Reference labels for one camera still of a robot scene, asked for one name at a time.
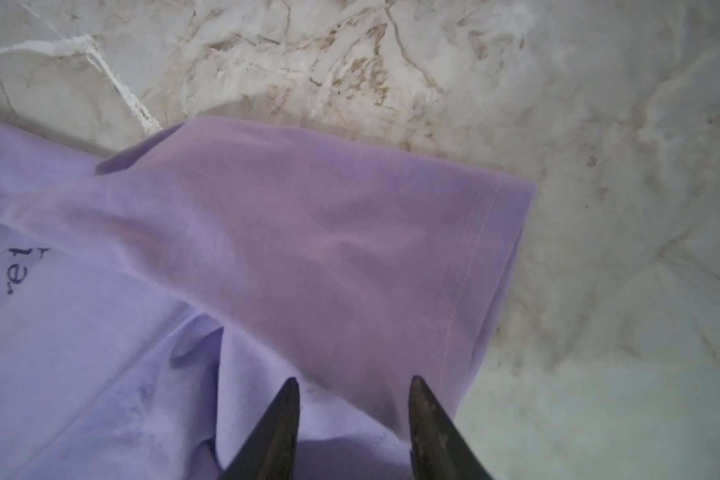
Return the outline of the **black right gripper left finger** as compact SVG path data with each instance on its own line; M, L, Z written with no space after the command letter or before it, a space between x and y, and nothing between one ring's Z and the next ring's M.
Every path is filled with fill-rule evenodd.
M299 384L290 377L219 479L293 479L299 419Z

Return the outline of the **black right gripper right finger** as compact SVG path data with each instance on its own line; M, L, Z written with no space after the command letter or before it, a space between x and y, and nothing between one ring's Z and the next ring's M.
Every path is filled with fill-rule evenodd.
M493 480L423 377L409 389L410 459L415 480Z

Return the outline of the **purple SHINE t-shirt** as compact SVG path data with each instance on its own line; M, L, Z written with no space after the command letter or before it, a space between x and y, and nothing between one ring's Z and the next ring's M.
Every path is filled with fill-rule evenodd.
M0 479L215 479L281 385L299 479L408 479L454 413L533 183L199 117L108 159L0 122Z

